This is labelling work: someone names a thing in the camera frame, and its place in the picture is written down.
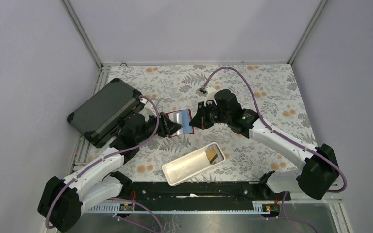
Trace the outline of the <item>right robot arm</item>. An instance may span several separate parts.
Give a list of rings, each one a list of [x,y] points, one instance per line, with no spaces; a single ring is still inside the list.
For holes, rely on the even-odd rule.
[[[302,191],[320,200],[339,176],[335,152],[329,145],[316,147],[278,132],[271,124],[264,124],[257,112],[242,108],[230,90],[208,93],[190,122],[202,130],[214,124],[226,124],[234,133],[266,145],[296,165],[296,171],[271,171],[260,178],[264,182],[259,187],[263,199],[271,200],[285,191]]]

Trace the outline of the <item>red card holder wallet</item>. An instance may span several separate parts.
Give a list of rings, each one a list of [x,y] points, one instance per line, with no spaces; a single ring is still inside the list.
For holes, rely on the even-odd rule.
[[[195,134],[194,128],[189,125],[190,121],[192,120],[192,114],[190,109],[182,109],[173,112],[168,112],[166,113],[166,115],[169,117],[169,119],[183,126],[183,128],[179,130],[175,136],[179,136],[182,134]]]

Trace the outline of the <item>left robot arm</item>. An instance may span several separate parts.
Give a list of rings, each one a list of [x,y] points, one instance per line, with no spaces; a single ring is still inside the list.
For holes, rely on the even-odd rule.
[[[180,117],[170,119],[163,112],[148,120],[142,114],[126,118],[102,155],[73,174],[46,182],[37,211],[45,218],[47,229],[66,232],[87,209],[111,197],[128,198],[130,185],[111,172],[131,160],[155,135],[170,137],[182,127]]]

